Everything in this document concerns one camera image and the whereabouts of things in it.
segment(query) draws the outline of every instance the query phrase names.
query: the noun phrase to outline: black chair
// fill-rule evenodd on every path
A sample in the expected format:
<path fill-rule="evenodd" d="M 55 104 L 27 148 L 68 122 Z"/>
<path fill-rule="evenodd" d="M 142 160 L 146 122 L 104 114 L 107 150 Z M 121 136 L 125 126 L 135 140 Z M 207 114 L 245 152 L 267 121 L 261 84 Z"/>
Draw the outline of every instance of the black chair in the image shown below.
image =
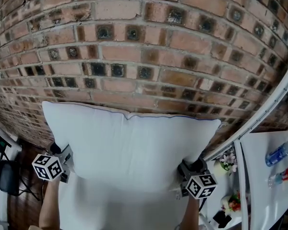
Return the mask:
<path fill-rule="evenodd" d="M 0 190 L 12 196 L 19 196 L 24 192 L 30 193 L 37 199 L 37 201 L 40 201 L 40 199 L 32 192 L 30 187 L 22 179 L 20 175 L 20 163 L 9 160 L 4 152 L 4 149 L 1 147 L 0 153 L 2 153 L 6 158 L 6 160 L 0 160 Z M 24 184 L 26 190 L 19 189 L 19 181 Z"/>

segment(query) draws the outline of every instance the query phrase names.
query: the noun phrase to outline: water bottle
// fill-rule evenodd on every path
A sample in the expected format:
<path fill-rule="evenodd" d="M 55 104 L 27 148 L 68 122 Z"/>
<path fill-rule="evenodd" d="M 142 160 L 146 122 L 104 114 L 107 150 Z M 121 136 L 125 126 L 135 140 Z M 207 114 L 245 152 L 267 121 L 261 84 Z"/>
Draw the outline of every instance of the water bottle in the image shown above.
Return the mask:
<path fill-rule="evenodd" d="M 284 181 L 288 181 L 288 168 L 281 173 L 271 175 L 268 179 L 268 186 L 273 188 L 276 185 L 282 184 Z"/>
<path fill-rule="evenodd" d="M 272 165 L 280 162 L 287 155 L 288 155 L 288 141 L 285 142 L 280 147 L 278 147 L 278 149 L 276 149 L 275 151 L 266 155 L 265 163 L 267 166 L 271 167 Z"/>

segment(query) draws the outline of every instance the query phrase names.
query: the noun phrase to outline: white shelf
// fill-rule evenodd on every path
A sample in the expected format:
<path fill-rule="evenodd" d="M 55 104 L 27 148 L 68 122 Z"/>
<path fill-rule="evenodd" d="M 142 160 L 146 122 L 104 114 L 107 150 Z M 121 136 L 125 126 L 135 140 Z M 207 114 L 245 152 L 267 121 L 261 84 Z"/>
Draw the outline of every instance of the white shelf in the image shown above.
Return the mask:
<path fill-rule="evenodd" d="M 250 180 L 251 229 L 268 230 L 288 208 L 288 182 L 270 189 L 267 181 L 288 167 L 288 156 L 272 167 L 264 158 L 288 141 L 288 131 L 247 134 L 240 141 Z"/>

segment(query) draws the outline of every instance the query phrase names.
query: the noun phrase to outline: white pillow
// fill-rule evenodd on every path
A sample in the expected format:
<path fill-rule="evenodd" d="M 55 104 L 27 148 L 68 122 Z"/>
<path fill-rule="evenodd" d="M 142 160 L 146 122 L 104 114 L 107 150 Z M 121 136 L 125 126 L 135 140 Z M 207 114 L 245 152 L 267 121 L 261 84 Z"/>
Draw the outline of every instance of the white pillow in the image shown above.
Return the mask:
<path fill-rule="evenodd" d="M 220 125 L 181 115 L 129 113 L 43 102 L 56 144 L 73 151 L 75 173 L 128 191 L 168 190 L 181 161 L 196 161 Z"/>

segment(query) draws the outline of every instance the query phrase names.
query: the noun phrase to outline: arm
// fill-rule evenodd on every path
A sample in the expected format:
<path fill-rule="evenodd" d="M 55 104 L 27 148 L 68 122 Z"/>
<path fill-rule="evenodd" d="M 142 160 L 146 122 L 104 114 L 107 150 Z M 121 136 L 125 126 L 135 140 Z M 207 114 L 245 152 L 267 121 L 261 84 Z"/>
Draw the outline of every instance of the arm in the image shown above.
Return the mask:
<path fill-rule="evenodd" d="M 49 182 L 44 198 L 44 203 L 39 214 L 39 227 L 42 230 L 60 230 L 59 213 L 59 179 Z"/>
<path fill-rule="evenodd" d="M 189 202 L 180 225 L 180 230 L 198 230 L 198 210 L 199 201 L 192 196 L 189 196 Z"/>

